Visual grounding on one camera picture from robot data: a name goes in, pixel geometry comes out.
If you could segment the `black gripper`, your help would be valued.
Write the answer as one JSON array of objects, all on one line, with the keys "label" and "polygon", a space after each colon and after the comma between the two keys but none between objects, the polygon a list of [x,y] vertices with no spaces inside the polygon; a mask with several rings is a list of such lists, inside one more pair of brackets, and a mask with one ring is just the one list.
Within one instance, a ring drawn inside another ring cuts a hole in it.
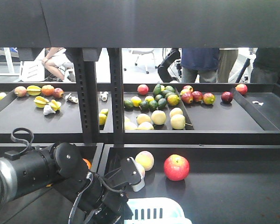
[{"label": "black gripper", "polygon": [[70,157],[70,180],[77,197],[70,211],[70,223],[77,208],[86,212],[84,224],[122,224],[131,219],[125,180],[121,165],[119,168],[100,176],[87,168],[81,155]]}]

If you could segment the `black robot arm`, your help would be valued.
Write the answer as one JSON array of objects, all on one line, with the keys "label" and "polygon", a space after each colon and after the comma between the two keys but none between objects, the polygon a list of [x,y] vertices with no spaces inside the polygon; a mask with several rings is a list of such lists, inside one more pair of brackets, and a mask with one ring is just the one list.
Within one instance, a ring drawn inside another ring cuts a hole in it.
[{"label": "black robot arm", "polygon": [[75,144],[34,147],[32,140],[16,138],[14,133],[10,138],[25,147],[0,157],[0,211],[6,203],[52,185],[73,204],[70,224],[78,209],[85,213],[86,224],[122,224],[133,217],[125,190],[128,184],[139,183],[141,174],[131,158],[111,173],[99,175]]}]

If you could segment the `black background robot arm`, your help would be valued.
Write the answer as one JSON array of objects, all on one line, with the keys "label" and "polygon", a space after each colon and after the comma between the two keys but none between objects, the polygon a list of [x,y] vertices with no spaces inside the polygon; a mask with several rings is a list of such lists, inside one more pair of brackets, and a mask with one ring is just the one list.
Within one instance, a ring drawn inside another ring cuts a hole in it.
[{"label": "black background robot arm", "polygon": [[158,75],[163,83],[179,83],[178,78],[172,77],[168,72],[170,65],[177,59],[181,59],[180,51],[178,48],[172,48],[162,63],[158,65]]}]

